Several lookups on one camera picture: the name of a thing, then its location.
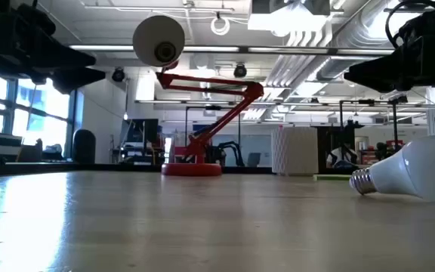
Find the person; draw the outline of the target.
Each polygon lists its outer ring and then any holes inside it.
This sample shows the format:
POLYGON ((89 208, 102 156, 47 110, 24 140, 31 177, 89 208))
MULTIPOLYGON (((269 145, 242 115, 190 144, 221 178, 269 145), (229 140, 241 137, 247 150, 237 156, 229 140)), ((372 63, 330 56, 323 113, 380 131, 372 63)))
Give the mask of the person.
POLYGON ((342 147, 333 149, 327 156, 326 167, 334 169, 349 169, 357 167, 357 154, 350 146, 345 144, 342 147))

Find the black rounded chair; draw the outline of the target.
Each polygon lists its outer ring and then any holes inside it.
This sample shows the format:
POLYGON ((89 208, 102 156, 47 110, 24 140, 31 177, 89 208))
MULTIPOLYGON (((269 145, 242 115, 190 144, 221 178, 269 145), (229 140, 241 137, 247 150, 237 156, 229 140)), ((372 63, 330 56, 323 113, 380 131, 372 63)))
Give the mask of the black rounded chair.
POLYGON ((94 164, 96 137, 86 129, 79 129, 73 135, 72 160, 78 164, 94 164))

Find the black metal stand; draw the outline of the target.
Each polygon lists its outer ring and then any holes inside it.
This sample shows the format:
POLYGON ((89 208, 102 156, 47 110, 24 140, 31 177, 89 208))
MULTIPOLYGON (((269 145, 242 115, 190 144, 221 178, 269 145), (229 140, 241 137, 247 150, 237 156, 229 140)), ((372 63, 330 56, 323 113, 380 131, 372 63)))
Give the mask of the black metal stand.
POLYGON ((397 120, 397 105, 406 104, 406 96, 396 97, 392 100, 376 100, 376 99, 356 99, 356 100, 339 100, 339 120, 340 120, 340 133, 344 133, 344 118, 343 118, 343 104, 356 104, 367 105, 374 107, 376 104, 387 104, 392 106, 393 111, 393 140, 394 150, 398 151, 398 120, 397 120))

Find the green sticky note pad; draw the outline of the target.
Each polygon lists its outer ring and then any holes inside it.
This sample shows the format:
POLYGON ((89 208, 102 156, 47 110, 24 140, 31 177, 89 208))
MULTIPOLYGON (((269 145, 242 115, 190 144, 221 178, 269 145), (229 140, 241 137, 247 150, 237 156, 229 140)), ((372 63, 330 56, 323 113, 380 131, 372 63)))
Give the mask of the green sticky note pad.
POLYGON ((316 174, 313 176, 314 181, 348 181, 350 175, 323 175, 316 174))

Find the silver ventilation duct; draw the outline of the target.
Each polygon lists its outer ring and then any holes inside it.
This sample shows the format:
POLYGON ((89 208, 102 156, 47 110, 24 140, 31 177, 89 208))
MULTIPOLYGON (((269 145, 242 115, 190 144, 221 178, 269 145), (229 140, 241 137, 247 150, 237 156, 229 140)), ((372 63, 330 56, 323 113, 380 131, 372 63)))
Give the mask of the silver ventilation duct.
MULTIPOLYGON (((325 48, 386 48, 389 44, 384 31, 387 17, 384 10, 399 2, 366 0, 337 30, 327 23, 319 32, 297 34, 294 44, 325 48)), ((344 71, 358 62, 358 57, 280 55, 264 85, 280 88, 285 102, 306 102, 315 96, 323 96, 327 88, 341 88, 344 71)))

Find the white lightbulb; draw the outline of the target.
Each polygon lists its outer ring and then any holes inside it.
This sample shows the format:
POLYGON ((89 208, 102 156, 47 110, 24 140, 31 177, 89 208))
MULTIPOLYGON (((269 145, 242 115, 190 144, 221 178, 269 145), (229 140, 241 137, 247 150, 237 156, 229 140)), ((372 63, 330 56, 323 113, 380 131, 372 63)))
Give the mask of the white lightbulb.
POLYGON ((405 194, 435 202, 435 135, 417 138, 392 156, 353 172, 358 193, 405 194))

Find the white lattice pen cup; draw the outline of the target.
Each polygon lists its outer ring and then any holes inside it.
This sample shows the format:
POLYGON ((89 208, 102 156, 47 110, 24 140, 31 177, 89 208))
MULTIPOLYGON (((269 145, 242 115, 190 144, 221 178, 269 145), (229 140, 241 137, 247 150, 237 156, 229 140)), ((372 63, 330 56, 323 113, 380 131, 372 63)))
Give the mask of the white lattice pen cup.
POLYGON ((314 175, 319 171, 317 130, 282 127, 271 134, 272 173, 285 176, 314 175))

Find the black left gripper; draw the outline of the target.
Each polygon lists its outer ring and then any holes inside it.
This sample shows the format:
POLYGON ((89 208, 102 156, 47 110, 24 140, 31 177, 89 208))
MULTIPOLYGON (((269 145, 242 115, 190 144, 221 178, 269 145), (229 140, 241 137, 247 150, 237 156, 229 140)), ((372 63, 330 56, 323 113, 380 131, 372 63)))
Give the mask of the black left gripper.
POLYGON ((58 70, 51 80, 61 94, 105 79, 105 72, 87 68, 96 63, 95 57, 51 37, 56 26, 37 4, 33 0, 13 8, 10 0, 0 0, 0 66, 15 65, 20 74, 58 70))

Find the long ceiling light strip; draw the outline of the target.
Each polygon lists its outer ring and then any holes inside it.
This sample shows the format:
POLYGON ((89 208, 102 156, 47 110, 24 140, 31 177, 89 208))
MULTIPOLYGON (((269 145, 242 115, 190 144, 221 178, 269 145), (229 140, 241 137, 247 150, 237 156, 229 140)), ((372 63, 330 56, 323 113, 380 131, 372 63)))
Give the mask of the long ceiling light strip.
MULTIPOLYGON (((72 49, 80 51, 133 51, 130 45, 70 45, 72 49)), ((389 54, 393 50, 387 48, 330 48, 330 47, 255 47, 255 46, 210 46, 210 45, 188 45, 183 52, 211 52, 211 53, 235 53, 242 52, 263 53, 263 54, 389 54)))

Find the large glass window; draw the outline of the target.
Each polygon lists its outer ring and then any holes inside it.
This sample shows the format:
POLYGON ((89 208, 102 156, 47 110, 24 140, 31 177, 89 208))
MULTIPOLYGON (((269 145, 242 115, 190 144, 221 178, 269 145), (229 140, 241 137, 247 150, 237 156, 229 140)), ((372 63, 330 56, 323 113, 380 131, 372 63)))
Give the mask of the large glass window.
POLYGON ((65 150, 71 96, 57 91, 48 79, 0 78, 0 133, 20 137, 25 145, 42 141, 45 149, 65 150))

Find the black aluminium table frame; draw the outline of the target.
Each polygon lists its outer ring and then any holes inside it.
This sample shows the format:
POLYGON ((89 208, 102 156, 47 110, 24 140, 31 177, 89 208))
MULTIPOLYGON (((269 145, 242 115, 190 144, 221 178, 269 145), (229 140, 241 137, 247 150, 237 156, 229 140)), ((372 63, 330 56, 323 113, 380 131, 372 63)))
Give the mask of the black aluminium table frame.
MULTIPOLYGON (((160 172, 160 166, 152 165, 124 165, 124 164, 73 164, 73 163, 7 163, 0 165, 0 176, 5 175, 33 175, 52 172, 75 172, 75 171, 100 171, 100 172, 160 172)), ((224 174, 272 174, 272 168, 249 168, 237 166, 225 166, 224 174)), ((351 175, 350 169, 325 168, 320 175, 351 175)))

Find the red desk lamp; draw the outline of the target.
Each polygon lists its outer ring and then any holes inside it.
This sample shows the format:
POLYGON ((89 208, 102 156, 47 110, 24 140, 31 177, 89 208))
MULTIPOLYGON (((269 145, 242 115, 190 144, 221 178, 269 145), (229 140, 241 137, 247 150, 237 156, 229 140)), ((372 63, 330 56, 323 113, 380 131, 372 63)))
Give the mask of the red desk lamp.
POLYGON ((210 94, 239 95, 242 100, 215 123, 207 126, 196 136, 188 137, 183 162, 170 162, 162 166, 162 174, 167 176, 211 177, 222 175, 222 166, 215 162, 211 138, 225 125, 237 117, 243 110, 264 94, 259 82, 231 79, 202 78, 172 74, 185 47, 185 35, 182 26, 173 18, 156 15, 143 20, 135 29, 132 46, 137 58, 148 66, 160 68, 156 73, 159 84, 164 89, 193 91, 210 94), (174 81, 208 82, 243 87, 242 91, 225 88, 200 88, 174 84, 174 81))

